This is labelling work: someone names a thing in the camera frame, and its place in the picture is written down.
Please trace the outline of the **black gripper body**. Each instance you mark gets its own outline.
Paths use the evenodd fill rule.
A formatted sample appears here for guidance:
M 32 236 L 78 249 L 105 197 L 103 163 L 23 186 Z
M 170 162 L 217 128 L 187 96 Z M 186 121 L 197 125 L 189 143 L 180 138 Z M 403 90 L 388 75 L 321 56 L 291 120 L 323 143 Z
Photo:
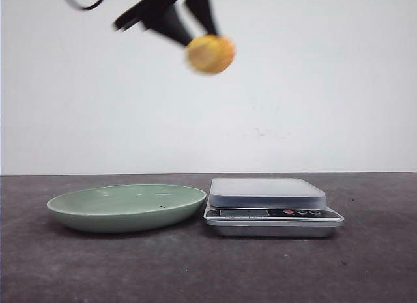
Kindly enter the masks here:
M 175 1 L 141 0 L 118 16 L 113 22 L 113 26 L 116 30 L 123 29 L 125 31 L 133 25 L 142 22 L 148 29 L 149 24 L 152 25 L 156 20 L 160 19 Z

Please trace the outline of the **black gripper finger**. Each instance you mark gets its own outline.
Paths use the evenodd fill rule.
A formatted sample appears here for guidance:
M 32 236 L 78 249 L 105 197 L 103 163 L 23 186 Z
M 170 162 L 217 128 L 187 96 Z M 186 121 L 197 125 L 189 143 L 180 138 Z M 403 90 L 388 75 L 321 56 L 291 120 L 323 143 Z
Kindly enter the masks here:
M 192 38 L 183 26 L 173 5 L 163 9 L 156 16 L 146 21 L 146 29 L 155 31 L 172 41 L 186 47 Z
M 210 0 L 186 0 L 186 6 L 210 35 L 219 35 L 216 28 Z

